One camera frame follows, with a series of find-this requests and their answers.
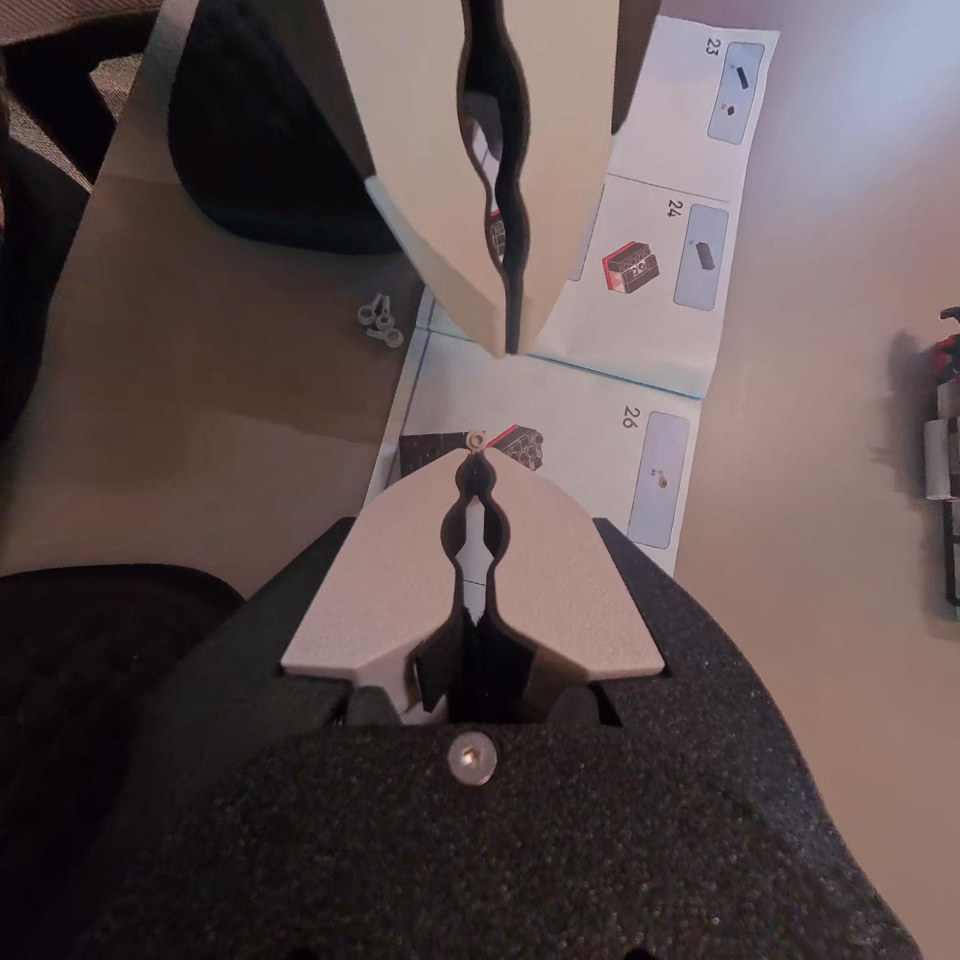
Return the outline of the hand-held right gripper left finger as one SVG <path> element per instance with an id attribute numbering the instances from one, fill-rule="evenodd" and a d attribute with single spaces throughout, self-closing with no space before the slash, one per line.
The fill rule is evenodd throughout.
<path id="1" fill-rule="evenodd" d="M 356 517 L 280 660 L 289 675 L 378 688 L 405 717 L 444 702 L 456 658 L 425 663 L 425 643 L 459 641 L 464 612 L 459 547 L 443 524 L 461 505 L 452 450 L 385 488 Z"/>

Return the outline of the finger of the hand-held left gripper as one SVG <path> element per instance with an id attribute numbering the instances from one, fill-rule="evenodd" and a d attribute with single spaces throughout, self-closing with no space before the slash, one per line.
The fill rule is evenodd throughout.
<path id="1" fill-rule="evenodd" d="M 370 198 L 441 305 L 494 356 L 519 351 L 519 61 L 505 2 L 323 3 L 366 138 Z M 490 184 L 466 123 L 492 98 Z"/>
<path id="2" fill-rule="evenodd" d="M 500 2 L 519 82 L 508 204 L 508 354 L 532 349 L 579 262 L 613 148 L 619 3 Z"/>

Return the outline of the black toy brick block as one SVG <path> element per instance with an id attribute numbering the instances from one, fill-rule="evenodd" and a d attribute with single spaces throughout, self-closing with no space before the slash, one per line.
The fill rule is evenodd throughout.
<path id="1" fill-rule="evenodd" d="M 398 439 L 399 476 L 405 478 L 455 450 L 469 450 L 467 431 L 402 435 Z"/>

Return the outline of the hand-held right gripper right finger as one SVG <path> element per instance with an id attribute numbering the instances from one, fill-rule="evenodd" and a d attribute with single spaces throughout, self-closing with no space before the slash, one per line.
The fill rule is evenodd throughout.
<path id="1" fill-rule="evenodd" d="M 497 449 L 482 465 L 484 618 L 510 696 L 546 716 L 568 689 L 662 674 L 665 659 L 589 513 Z"/>

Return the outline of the black mesh cushion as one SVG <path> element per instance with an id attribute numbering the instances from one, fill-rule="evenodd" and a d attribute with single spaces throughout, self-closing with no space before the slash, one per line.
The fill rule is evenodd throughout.
<path id="1" fill-rule="evenodd" d="M 2 958 L 99 834 L 144 697 L 243 604 L 210 573 L 162 563 L 2 577 Z"/>
<path id="2" fill-rule="evenodd" d="M 401 246 L 323 2 L 198 2 L 167 117 L 194 205 L 241 238 L 343 256 Z"/>

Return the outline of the toy brick truck model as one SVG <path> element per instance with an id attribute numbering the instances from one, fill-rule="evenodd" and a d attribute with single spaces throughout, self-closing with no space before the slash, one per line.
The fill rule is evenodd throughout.
<path id="1" fill-rule="evenodd" d="M 959 332 L 933 348 L 936 415 L 923 426 L 926 499 L 939 504 L 944 597 L 959 621 Z"/>

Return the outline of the step-page instruction booklet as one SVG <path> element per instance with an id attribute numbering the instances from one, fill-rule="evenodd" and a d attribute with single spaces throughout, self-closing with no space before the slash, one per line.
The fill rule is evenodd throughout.
<path id="1" fill-rule="evenodd" d="M 484 432 L 673 573 L 777 30 L 658 16 L 572 270 L 528 354 L 425 288 L 365 502 L 401 441 Z"/>

